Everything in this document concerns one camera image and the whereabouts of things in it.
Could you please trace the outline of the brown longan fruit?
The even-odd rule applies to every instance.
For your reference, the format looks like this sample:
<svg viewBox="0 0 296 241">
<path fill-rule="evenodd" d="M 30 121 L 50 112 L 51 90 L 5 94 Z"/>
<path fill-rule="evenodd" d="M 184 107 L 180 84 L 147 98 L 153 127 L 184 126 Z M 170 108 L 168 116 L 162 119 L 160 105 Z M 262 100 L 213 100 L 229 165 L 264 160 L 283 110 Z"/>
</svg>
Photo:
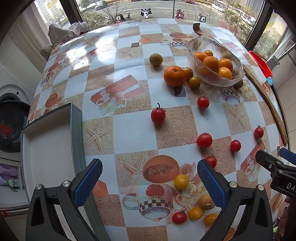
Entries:
<svg viewBox="0 0 296 241">
<path fill-rule="evenodd" d="M 198 206 L 203 210 L 214 208 L 215 204 L 209 194 L 205 194 L 198 199 Z"/>
</svg>

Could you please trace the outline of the small orange kumquat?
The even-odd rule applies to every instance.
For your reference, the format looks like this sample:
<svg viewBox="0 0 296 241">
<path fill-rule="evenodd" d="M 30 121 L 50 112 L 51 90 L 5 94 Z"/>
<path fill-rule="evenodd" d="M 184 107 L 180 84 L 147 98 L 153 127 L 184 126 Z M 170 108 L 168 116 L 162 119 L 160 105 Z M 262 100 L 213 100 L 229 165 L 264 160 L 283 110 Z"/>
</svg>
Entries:
<svg viewBox="0 0 296 241">
<path fill-rule="evenodd" d="M 185 67 L 183 69 L 184 69 L 186 81 L 189 82 L 189 80 L 194 76 L 194 73 L 193 73 L 192 69 L 189 67 Z"/>
<path fill-rule="evenodd" d="M 191 77 L 189 80 L 189 86 L 191 88 L 199 88 L 201 85 L 201 79 L 198 77 Z"/>
</svg>

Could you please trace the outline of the patterned tablecloth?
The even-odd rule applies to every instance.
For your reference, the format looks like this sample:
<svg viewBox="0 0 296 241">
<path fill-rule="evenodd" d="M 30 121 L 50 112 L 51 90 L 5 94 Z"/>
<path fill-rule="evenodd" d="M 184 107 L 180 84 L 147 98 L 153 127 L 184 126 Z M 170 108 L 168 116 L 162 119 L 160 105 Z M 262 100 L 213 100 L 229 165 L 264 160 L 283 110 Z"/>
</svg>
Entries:
<svg viewBox="0 0 296 241">
<path fill-rule="evenodd" d="M 188 21 L 118 23 L 59 45 L 46 63 L 28 123 L 68 103 L 82 111 L 85 161 L 103 164 L 92 194 L 109 240 L 199 240 L 208 230 L 204 217 L 219 214 L 218 207 L 181 225 L 171 217 L 207 193 L 196 166 L 208 156 L 229 181 L 263 185 L 273 220 L 284 212 L 284 196 L 271 190 L 270 174 L 255 162 L 257 150 L 276 155 L 282 140 L 252 81 L 244 77 L 241 88 L 165 83 L 166 68 L 190 66 L 187 44 L 194 37 Z M 151 65 L 153 53 L 162 56 L 160 66 Z M 200 96 L 208 98 L 207 109 L 198 108 Z M 158 103 L 166 118 L 157 125 L 151 112 Z M 208 148 L 197 145 L 202 133 L 212 136 Z M 189 178 L 184 190 L 174 186 L 179 174 Z"/>
</svg>

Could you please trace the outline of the cloth bag on table edge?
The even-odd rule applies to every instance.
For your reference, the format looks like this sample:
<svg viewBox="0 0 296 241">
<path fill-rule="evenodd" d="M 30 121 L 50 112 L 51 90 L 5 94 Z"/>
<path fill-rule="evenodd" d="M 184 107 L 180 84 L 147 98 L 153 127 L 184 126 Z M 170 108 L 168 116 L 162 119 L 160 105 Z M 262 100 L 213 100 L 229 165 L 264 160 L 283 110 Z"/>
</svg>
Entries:
<svg viewBox="0 0 296 241">
<path fill-rule="evenodd" d="M 44 46 L 40 53 L 42 55 L 50 55 L 51 52 L 64 43 L 87 32 L 87 22 L 75 22 L 68 29 L 62 28 L 56 23 L 49 25 L 48 36 L 51 44 Z"/>
</svg>

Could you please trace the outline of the green-brown round fruit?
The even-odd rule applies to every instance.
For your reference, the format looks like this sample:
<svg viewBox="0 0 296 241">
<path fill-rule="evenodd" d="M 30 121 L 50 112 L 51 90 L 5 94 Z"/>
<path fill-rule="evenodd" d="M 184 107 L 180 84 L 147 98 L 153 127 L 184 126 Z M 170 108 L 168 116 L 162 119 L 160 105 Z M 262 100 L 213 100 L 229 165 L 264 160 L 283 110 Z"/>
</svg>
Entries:
<svg viewBox="0 0 296 241">
<path fill-rule="evenodd" d="M 160 66 L 162 64 L 162 62 L 163 62 L 163 58 L 162 58 L 162 56 L 160 54 L 153 53 L 149 57 L 149 61 L 150 61 L 152 66 Z"/>
</svg>

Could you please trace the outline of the red cherry tomato with stem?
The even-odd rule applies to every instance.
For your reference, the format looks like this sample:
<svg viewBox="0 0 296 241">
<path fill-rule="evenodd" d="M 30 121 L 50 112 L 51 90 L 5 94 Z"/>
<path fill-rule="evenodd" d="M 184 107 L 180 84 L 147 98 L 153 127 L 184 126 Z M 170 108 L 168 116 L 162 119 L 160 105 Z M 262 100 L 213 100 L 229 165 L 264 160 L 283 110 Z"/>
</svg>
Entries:
<svg viewBox="0 0 296 241">
<path fill-rule="evenodd" d="M 161 107 L 158 103 L 158 106 L 154 108 L 151 112 L 151 120 L 154 124 L 162 124 L 166 118 L 166 110 Z"/>
</svg>

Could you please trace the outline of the glass fruit bowl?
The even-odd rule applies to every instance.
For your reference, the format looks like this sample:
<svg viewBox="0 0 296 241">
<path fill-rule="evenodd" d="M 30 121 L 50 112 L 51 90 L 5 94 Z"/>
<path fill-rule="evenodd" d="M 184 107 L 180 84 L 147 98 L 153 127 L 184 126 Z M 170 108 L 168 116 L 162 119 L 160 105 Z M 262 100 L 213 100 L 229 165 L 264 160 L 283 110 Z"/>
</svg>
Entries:
<svg viewBox="0 0 296 241">
<path fill-rule="evenodd" d="M 191 39 L 188 61 L 197 77 L 216 87 L 233 86 L 245 76 L 241 61 L 212 37 Z"/>
</svg>

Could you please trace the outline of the large orange on table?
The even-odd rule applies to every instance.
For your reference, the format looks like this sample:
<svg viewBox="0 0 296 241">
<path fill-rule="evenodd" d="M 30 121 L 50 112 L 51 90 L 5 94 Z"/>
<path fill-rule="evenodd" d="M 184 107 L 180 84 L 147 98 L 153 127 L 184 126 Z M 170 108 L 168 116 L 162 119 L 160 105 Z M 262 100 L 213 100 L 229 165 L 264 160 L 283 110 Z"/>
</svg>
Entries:
<svg viewBox="0 0 296 241">
<path fill-rule="evenodd" d="M 185 71 L 179 66 L 169 66 L 164 71 L 164 81 L 170 87 L 182 86 L 185 83 L 185 80 Z"/>
</svg>

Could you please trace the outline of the white washing machine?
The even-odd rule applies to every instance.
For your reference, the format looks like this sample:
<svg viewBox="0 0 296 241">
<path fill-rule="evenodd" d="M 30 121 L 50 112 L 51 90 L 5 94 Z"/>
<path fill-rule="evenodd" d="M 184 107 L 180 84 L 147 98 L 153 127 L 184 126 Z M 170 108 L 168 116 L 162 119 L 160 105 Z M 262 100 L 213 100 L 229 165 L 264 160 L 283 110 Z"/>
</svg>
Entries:
<svg viewBox="0 0 296 241">
<path fill-rule="evenodd" d="M 32 98 L 32 92 L 1 65 L 1 211 L 22 212 L 29 206 L 21 141 Z"/>
</svg>

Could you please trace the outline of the orange in bowl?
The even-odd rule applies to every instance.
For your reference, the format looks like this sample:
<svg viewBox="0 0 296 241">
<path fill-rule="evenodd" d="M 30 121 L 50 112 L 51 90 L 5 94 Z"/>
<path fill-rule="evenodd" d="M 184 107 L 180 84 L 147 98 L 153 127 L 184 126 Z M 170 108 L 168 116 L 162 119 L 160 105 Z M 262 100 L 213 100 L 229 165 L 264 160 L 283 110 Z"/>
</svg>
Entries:
<svg viewBox="0 0 296 241">
<path fill-rule="evenodd" d="M 204 58 L 203 63 L 206 67 L 213 72 L 218 73 L 220 69 L 219 60 L 214 56 L 207 56 Z"/>
</svg>

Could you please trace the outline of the white tray with green rim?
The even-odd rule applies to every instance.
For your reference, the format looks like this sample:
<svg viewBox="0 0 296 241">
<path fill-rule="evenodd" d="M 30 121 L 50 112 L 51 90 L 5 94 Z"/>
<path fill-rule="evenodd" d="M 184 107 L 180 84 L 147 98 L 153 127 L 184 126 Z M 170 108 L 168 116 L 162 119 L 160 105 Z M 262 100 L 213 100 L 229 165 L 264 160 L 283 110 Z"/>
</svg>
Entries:
<svg viewBox="0 0 296 241">
<path fill-rule="evenodd" d="M 72 181 L 86 163 L 82 135 L 82 111 L 72 103 L 54 109 L 28 124 L 22 131 L 22 163 L 29 201 L 38 184 L 60 186 Z M 55 205 L 69 240 L 76 240 L 60 206 Z M 99 240 L 109 240 L 91 192 L 79 212 Z"/>
</svg>

